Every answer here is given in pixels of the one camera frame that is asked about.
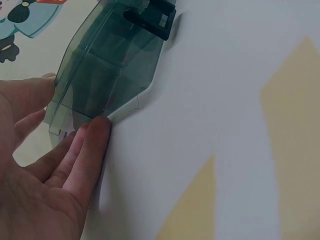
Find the cartoon character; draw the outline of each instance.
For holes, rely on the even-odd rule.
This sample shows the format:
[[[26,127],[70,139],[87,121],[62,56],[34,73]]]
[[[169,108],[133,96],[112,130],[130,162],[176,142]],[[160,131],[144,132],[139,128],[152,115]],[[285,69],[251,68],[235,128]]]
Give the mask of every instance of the cartoon character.
[[[0,63],[16,60],[15,34],[28,38],[40,34],[67,0],[0,0]]]

